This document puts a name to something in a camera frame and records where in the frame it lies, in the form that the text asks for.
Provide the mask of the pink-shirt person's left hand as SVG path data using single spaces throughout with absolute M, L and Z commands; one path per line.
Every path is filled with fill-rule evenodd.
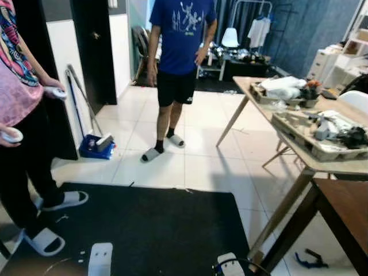
M 51 92 L 52 90 L 64 90 L 60 81 L 50 76 L 39 77 L 39 82 L 44 87 L 44 92 Z

